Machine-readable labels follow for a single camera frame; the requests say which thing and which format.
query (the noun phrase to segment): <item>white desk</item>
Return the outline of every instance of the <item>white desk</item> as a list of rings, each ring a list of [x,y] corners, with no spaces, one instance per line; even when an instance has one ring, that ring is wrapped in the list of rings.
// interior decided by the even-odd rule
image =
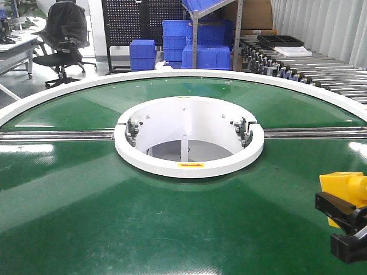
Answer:
[[[26,68],[23,70],[28,72],[29,78],[32,78],[33,49],[36,46],[31,43],[38,36],[30,34],[30,31],[18,31],[12,34],[22,37],[22,40],[16,41],[15,44],[0,44],[0,76],[25,64]]]

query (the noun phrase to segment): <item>green conveyor belt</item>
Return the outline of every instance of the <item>green conveyor belt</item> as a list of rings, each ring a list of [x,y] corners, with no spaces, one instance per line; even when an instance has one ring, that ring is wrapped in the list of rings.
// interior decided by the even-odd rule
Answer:
[[[43,103],[1,131],[114,127],[128,108],[206,96],[263,128],[366,123],[291,90],[219,78],[109,84]],[[175,179],[126,163],[112,140],[0,143],[0,274],[364,274],[330,253],[318,176],[365,171],[366,140],[266,140],[229,175]]]

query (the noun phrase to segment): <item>cardboard box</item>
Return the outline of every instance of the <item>cardboard box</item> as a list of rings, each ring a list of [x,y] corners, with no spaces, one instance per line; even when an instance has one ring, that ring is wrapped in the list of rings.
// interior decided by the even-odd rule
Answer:
[[[272,29],[273,15],[270,0],[242,0],[241,29]],[[224,16],[236,22],[238,0],[224,7]]]
[[[257,36],[270,36],[270,35],[277,35],[278,34],[278,30],[241,30],[241,36],[246,36],[246,35],[257,35]]]

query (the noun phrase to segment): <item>black clamp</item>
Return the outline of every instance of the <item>black clamp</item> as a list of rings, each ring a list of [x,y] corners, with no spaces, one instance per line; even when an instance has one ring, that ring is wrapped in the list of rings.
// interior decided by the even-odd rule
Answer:
[[[136,136],[139,133],[139,126],[141,125],[143,125],[141,121],[134,122],[134,121],[131,121],[131,119],[128,119],[127,121],[125,137],[126,137],[126,140],[129,142],[129,144],[133,147],[136,146]]]
[[[367,206],[357,208],[328,192],[317,193],[315,205],[346,234],[331,235],[331,253],[347,264],[367,261]]]
[[[246,123],[246,119],[242,117],[240,122],[231,121],[230,124],[235,126],[237,136],[240,137],[241,145],[246,148],[252,140],[252,131],[249,129],[251,124],[256,123],[255,121],[249,121]]]

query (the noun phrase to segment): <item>blue crate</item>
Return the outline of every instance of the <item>blue crate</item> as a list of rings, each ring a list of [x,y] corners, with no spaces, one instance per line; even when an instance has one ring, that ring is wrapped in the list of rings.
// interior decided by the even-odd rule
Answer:
[[[131,70],[153,70],[155,66],[154,58],[130,58]]]
[[[186,46],[185,36],[163,36],[163,48],[164,49],[181,49]]]
[[[223,45],[225,26],[221,22],[205,22],[198,26],[197,43],[198,45]],[[193,26],[187,26],[186,44],[193,44]]]
[[[182,69],[193,67],[193,47],[187,45],[182,51]],[[228,46],[198,46],[197,50],[198,69],[231,69],[231,51]]]
[[[221,1],[222,0],[183,0],[183,4],[191,11],[201,11]]]
[[[130,43],[131,58],[155,58],[155,40],[135,39]]]
[[[173,69],[181,69],[181,61],[168,61],[165,66],[171,66]]]
[[[181,61],[183,49],[163,49],[165,61]]]
[[[3,8],[0,9],[0,18],[7,18],[6,10]]]
[[[163,20],[163,36],[186,36],[186,26],[191,20]]]

